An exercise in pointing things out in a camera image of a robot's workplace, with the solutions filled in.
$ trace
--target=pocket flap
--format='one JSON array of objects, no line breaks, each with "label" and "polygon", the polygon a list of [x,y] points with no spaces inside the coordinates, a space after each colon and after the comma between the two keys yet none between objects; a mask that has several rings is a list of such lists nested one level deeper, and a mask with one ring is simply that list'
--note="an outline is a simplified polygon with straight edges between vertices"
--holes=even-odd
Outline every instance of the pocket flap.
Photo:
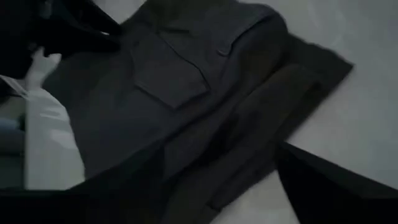
[{"label": "pocket flap", "polygon": [[200,72],[183,60],[140,72],[136,86],[173,109],[208,91]]},{"label": "pocket flap", "polygon": [[269,7],[258,4],[239,5],[233,7],[231,12],[234,15],[235,23],[227,21],[220,29],[223,31],[224,38],[218,46],[218,53],[221,55],[229,55],[234,42],[254,25],[269,16],[275,14],[275,11]]}]

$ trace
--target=chest pocket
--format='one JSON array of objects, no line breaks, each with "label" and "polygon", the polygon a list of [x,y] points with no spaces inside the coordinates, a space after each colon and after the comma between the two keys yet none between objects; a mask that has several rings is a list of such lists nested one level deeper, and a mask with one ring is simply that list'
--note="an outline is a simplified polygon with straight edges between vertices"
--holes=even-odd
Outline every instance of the chest pocket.
[{"label": "chest pocket", "polygon": [[201,71],[156,34],[140,41],[131,56],[135,85],[172,109],[209,91]]},{"label": "chest pocket", "polygon": [[262,5],[229,1],[216,12],[199,21],[180,18],[160,32],[161,38],[178,55],[200,70],[212,92],[225,85],[221,83],[221,77],[233,45],[257,23],[275,14]]}]

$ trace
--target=white table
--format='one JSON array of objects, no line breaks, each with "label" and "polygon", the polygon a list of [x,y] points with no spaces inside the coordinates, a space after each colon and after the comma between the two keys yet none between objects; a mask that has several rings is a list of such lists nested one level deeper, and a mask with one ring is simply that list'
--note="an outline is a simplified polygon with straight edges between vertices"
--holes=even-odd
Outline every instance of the white table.
[{"label": "white table", "polygon": [[[96,2],[122,22],[142,0]],[[292,33],[333,49],[355,64],[354,71],[301,125],[290,143],[398,189],[398,1],[251,2],[272,6],[285,17]],[[36,95],[42,96],[35,96],[28,105],[27,186],[66,189],[83,181],[81,159],[60,106],[40,89]],[[273,173],[213,223],[296,222]]]}]

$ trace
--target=white surface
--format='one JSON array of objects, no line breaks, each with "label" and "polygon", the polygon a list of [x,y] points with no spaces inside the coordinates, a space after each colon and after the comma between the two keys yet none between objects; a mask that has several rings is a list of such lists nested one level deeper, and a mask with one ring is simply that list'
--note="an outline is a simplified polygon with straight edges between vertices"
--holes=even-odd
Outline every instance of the white surface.
[{"label": "white surface", "polygon": [[[141,1],[97,0],[118,22]],[[320,157],[398,189],[398,1],[257,0],[277,9],[294,34],[336,50],[354,72],[291,137]],[[82,165],[66,122],[40,116],[48,98],[29,103],[28,186],[64,189],[81,181]],[[275,174],[224,210],[216,223],[294,223]]]},{"label": "white surface", "polygon": [[27,189],[63,190],[84,181],[84,168],[66,109],[41,89],[42,80],[57,66],[60,56],[35,55],[27,75]]}]

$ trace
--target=black fabric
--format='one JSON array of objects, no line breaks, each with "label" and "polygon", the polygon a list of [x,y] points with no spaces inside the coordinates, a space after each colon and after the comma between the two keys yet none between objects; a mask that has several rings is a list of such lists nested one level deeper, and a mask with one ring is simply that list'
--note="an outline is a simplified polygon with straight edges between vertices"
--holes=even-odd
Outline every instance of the black fabric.
[{"label": "black fabric", "polygon": [[45,56],[63,58],[80,51],[115,51],[115,35],[121,32],[91,0],[3,0],[0,29],[0,74],[18,79],[26,76],[40,46]]},{"label": "black fabric", "polygon": [[277,169],[301,224],[398,221],[398,190],[289,144],[278,146]]},{"label": "black fabric", "polygon": [[147,1],[122,27],[119,52],[75,55],[44,83],[85,164],[71,192],[106,195],[84,203],[102,222],[210,222],[352,67],[260,4]]}]

